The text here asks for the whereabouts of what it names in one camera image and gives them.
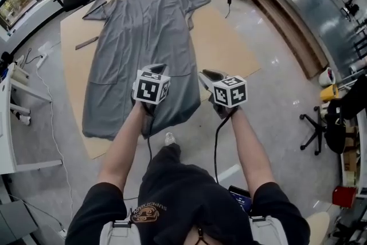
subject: tiled floor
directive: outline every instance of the tiled floor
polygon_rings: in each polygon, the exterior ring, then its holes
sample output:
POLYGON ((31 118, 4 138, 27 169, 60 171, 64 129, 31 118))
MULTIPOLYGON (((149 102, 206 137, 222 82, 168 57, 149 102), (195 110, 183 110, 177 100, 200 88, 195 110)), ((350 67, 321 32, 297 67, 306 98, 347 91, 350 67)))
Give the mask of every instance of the tiled floor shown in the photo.
MULTIPOLYGON (((228 12, 227 0, 212 0, 223 17, 228 12)), ((29 58, 37 55, 37 48, 50 42, 53 53, 39 70, 50 86, 54 97, 54 130, 72 186, 73 211, 80 207, 88 189, 95 183, 101 158, 90 160, 77 131, 68 94, 65 89, 63 62, 60 47, 60 21, 62 14, 37 32, 19 50, 29 58)), ((315 157, 312 144, 301 152, 299 147, 311 134, 310 126, 299 120, 299 114, 314 116, 313 107, 319 103, 320 88, 316 81, 308 81, 286 43, 270 22, 251 1, 233 0, 228 21, 241 35, 249 50, 253 51, 261 70, 248 77, 249 101, 244 110, 265 146, 272 163, 275 178, 288 197, 305 217, 314 213, 318 200, 331 202, 331 193, 339 182, 338 157, 324 147, 315 157)), ((31 73, 32 87, 46 91, 36 76, 35 62, 25 66, 31 73)), ((50 128, 50 105, 22 95, 22 105, 31 109, 32 125, 26 127, 12 119, 14 146, 19 162, 53 160, 60 158, 52 141, 50 128)), ((201 166, 213 174, 214 132, 220 123, 219 117, 208 102, 204 102, 192 118, 179 126, 170 128, 182 146, 185 163, 201 166)), ((151 145, 156 153, 163 142, 163 134, 153 136, 151 145)), ((149 160, 146 142, 139 140, 135 161, 128 177, 125 197, 138 194, 141 178, 149 160)), ((221 130, 218 143, 218 172, 221 173, 239 160, 235 139, 230 124, 221 130)), ((42 169, 33 172, 12 174, 12 192, 31 204, 59 218, 67 227, 70 223, 69 188, 63 167, 42 169)), ((225 180, 239 187, 245 185, 241 171, 225 180)), ((134 207, 135 200, 127 206, 134 207)), ((58 224, 47 216, 34 215, 40 230, 36 233, 41 244, 62 244, 63 241, 52 231, 59 230, 58 224)))

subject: shoe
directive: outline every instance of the shoe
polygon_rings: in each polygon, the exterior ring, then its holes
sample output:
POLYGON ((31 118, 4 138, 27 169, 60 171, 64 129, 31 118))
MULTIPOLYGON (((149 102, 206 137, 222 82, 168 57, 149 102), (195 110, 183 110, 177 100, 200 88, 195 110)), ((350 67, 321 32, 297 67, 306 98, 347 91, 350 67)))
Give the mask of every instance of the shoe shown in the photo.
POLYGON ((165 146, 171 145, 173 143, 176 143, 176 139, 173 137, 172 133, 167 133, 165 139, 165 146))
POLYGON ((20 115, 19 120, 26 126, 30 125, 30 116, 20 115))
POLYGON ((15 63, 17 64, 17 66, 21 66, 21 64, 23 63, 24 61, 24 55, 22 55, 20 58, 18 58, 15 63))

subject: gray dress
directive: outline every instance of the gray dress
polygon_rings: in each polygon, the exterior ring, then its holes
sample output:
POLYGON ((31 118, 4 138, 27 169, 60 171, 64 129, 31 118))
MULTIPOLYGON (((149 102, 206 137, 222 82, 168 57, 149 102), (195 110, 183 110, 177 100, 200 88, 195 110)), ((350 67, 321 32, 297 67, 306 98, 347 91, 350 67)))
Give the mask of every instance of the gray dress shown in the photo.
MULTIPOLYGON (((83 134, 112 140, 132 109, 136 72, 169 66, 169 95, 155 110, 151 134, 188 120, 200 105, 189 30, 195 9, 210 0, 96 0, 84 20, 103 20, 85 93, 83 134)), ((149 134, 144 127, 143 135, 149 134)))

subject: phone screen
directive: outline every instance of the phone screen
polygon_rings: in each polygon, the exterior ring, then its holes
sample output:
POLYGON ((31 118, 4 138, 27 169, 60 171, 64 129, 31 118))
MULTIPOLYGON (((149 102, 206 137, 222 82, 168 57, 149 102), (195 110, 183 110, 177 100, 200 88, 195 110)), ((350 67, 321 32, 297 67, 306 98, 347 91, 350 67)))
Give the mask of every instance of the phone screen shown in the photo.
POLYGON ((228 190, 232 197, 240 204, 242 210, 246 213, 249 213, 251 211, 252 205, 250 193, 235 186, 230 186, 228 190))

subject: white strap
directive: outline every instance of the white strap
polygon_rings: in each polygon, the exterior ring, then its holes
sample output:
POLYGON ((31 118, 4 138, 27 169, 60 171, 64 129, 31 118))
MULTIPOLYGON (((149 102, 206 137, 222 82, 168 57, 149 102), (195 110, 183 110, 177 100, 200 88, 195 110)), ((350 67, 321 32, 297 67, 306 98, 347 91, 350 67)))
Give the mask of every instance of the white strap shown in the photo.
MULTIPOLYGON (((252 237, 262 245, 288 245, 281 222, 271 216, 249 219, 252 237)), ((104 225, 100 245, 140 245, 138 227, 128 220, 109 222, 104 225)))

